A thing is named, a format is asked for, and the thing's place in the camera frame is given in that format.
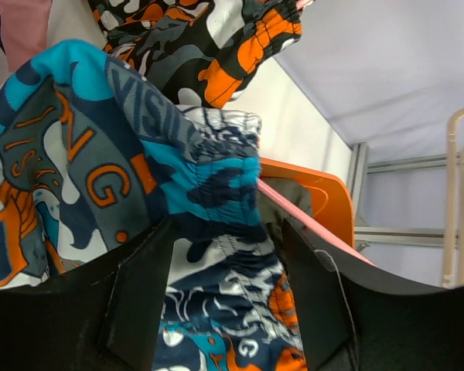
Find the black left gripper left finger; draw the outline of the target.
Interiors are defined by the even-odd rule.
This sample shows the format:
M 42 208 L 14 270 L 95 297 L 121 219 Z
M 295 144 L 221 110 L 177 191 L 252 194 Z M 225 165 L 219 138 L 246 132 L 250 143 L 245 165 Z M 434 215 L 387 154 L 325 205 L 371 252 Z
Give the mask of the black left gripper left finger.
M 35 286 L 0 291 L 0 370 L 149 370 L 174 225 Z

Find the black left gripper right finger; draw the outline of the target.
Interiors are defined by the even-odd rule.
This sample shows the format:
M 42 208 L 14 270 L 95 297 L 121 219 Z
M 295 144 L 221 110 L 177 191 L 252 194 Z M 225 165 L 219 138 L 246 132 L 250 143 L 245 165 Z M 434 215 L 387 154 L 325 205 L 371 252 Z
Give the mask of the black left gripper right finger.
M 464 286 L 391 274 L 295 220 L 282 238 L 310 370 L 464 370 Z

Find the olive green shorts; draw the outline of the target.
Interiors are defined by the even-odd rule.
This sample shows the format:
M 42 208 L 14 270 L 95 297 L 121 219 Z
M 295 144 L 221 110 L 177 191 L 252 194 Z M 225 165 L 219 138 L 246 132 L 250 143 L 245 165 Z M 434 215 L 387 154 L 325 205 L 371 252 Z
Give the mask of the olive green shorts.
M 309 190 L 291 179 L 262 178 L 258 180 L 258 208 L 265 225 L 280 230 L 289 216 L 309 231 L 317 231 L 319 225 L 312 214 Z

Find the blue orange patterned shorts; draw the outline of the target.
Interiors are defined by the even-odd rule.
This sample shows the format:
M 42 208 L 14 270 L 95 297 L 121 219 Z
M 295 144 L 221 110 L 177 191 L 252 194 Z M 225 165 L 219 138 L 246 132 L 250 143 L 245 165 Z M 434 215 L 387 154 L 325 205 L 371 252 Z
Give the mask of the blue orange patterned shorts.
M 0 291 L 174 225 L 149 370 L 304 370 L 285 269 L 258 211 L 259 118 L 179 106 L 69 40 L 0 87 Z

